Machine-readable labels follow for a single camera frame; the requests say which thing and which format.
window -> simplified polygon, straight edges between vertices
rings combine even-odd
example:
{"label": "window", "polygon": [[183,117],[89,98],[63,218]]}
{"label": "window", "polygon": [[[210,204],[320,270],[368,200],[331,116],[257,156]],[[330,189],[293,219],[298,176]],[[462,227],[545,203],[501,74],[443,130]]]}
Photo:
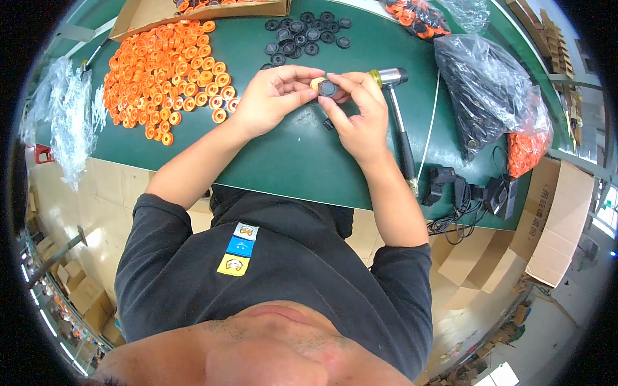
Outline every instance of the window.
{"label": "window", "polygon": [[519,379],[508,362],[502,363],[488,376],[478,381],[475,386],[516,386]]}

cardboard tray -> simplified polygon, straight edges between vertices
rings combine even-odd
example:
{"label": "cardboard tray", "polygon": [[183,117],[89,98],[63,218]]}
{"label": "cardboard tray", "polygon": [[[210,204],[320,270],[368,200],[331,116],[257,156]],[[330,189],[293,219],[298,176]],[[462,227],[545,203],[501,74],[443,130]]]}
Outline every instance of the cardboard tray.
{"label": "cardboard tray", "polygon": [[180,20],[206,20],[238,16],[285,16],[290,12],[292,0],[256,0],[220,4],[174,16],[176,5],[170,0],[127,0],[122,7],[109,38],[122,42],[136,33],[150,31],[161,24]]}

plastic wrap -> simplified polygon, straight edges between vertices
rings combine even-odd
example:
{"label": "plastic wrap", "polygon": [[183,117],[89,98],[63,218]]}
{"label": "plastic wrap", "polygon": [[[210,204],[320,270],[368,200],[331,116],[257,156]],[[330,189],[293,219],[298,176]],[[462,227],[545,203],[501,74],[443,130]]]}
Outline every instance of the plastic wrap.
{"label": "plastic wrap", "polygon": [[467,33],[481,33],[489,24],[486,0],[438,0]]}
{"label": "plastic wrap", "polygon": [[478,35],[444,36],[434,44],[466,161],[503,133],[530,136],[546,130],[547,109],[538,90],[502,47]]}
{"label": "plastic wrap", "polygon": [[380,2],[412,36],[433,40],[451,34],[444,14],[427,0],[380,0]]}

wall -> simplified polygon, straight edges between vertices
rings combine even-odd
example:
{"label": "wall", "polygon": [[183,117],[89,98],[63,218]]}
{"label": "wall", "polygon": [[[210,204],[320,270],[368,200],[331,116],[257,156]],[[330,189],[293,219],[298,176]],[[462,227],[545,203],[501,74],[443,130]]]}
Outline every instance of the wall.
{"label": "wall", "polygon": [[526,332],[513,342],[515,348],[499,345],[492,350],[487,357],[488,369],[476,380],[484,378],[507,361],[519,378],[520,385],[545,386],[567,364],[603,298],[609,275],[616,264],[616,258],[609,254],[614,250],[614,240],[594,226],[585,233],[599,244],[597,265],[577,272],[577,259],[574,259],[552,294],[579,327],[554,304],[532,296],[532,310],[525,322]]}

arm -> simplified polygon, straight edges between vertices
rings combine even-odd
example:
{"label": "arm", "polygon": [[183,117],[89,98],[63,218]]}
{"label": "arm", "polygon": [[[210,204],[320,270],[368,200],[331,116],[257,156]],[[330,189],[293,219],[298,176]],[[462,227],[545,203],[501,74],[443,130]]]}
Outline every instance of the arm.
{"label": "arm", "polygon": [[388,107],[371,75],[351,72],[328,74],[342,89],[338,103],[352,98],[360,115],[347,117],[331,98],[318,101],[332,120],[343,147],[360,166],[371,195],[378,231],[386,245],[420,246],[429,242],[427,226],[416,197],[386,146]]}
{"label": "arm", "polygon": [[311,79],[324,71],[285,65],[262,70],[247,86],[236,112],[156,173],[146,193],[191,208],[251,139],[266,134],[293,110],[317,97]]}

